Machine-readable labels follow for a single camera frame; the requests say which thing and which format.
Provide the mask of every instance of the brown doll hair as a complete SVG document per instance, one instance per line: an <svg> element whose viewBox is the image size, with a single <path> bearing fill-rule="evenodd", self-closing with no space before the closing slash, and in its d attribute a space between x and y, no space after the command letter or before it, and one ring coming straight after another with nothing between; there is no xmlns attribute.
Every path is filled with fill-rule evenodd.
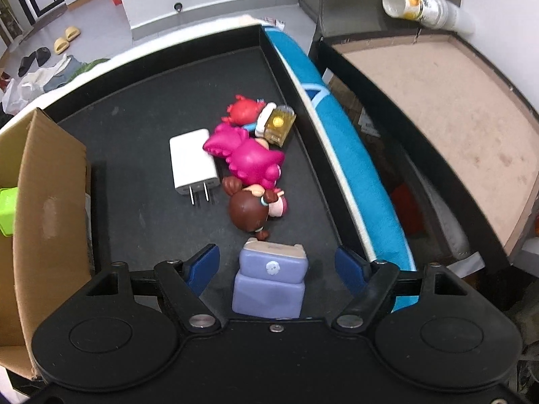
<svg viewBox="0 0 539 404"><path fill-rule="evenodd" d="M234 176L223 178L223 189L230 196L228 203L230 220L238 229L254 232L257 240L266 240L270 233L262 228L270 211L268 205L277 202L279 197L273 190L265 190L262 198L256 197L249 190L242 190L242 187L242 181Z"/></svg>

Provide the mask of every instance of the purple toy block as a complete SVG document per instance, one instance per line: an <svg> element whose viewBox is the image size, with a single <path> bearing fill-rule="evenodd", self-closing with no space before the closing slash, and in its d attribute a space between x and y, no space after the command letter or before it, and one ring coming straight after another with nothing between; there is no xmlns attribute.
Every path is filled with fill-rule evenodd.
<svg viewBox="0 0 539 404"><path fill-rule="evenodd" d="M232 310L267 319L300 317L305 284L249 278L240 272L234 282Z"/></svg>
<svg viewBox="0 0 539 404"><path fill-rule="evenodd" d="M300 317L309 263L303 246L250 238L239 258L232 310L267 319Z"/></svg>
<svg viewBox="0 0 539 404"><path fill-rule="evenodd" d="M301 284L309 263L305 258L299 259L244 248L239 254L239 267L242 275L249 278Z"/></svg>

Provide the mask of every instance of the bolt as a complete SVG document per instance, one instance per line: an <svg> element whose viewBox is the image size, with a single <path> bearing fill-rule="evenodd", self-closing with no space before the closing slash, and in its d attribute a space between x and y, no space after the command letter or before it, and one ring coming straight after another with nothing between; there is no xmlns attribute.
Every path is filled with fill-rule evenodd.
<svg viewBox="0 0 539 404"><path fill-rule="evenodd" d="M283 332L285 330L285 327L279 324L271 324L269 327L271 332Z"/></svg>
<svg viewBox="0 0 539 404"><path fill-rule="evenodd" d="M193 328L209 328L215 325L215 317L209 314L195 314L189 319Z"/></svg>
<svg viewBox="0 0 539 404"><path fill-rule="evenodd" d="M363 319L355 314L344 314L337 318L337 325L341 328L359 328L363 325Z"/></svg>

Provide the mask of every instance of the doll figure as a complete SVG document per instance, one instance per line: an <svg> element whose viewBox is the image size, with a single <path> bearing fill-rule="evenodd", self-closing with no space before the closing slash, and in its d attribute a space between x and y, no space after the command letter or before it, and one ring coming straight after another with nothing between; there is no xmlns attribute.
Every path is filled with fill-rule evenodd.
<svg viewBox="0 0 539 404"><path fill-rule="evenodd" d="M259 184L242 189L242 181L233 176L223 178L223 189L230 196L230 220L238 229L253 232L257 240L270 236L263 229L268 216L281 217L288 208L284 192L279 189L266 190Z"/></svg>

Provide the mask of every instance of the wooden board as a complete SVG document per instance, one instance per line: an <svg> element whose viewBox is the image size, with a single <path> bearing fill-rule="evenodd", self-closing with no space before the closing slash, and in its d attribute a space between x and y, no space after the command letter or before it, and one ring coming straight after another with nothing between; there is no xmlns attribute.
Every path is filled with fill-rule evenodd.
<svg viewBox="0 0 539 404"><path fill-rule="evenodd" d="M539 192L539 124L455 38L383 38L335 48L375 82L446 159L510 254Z"/></svg>

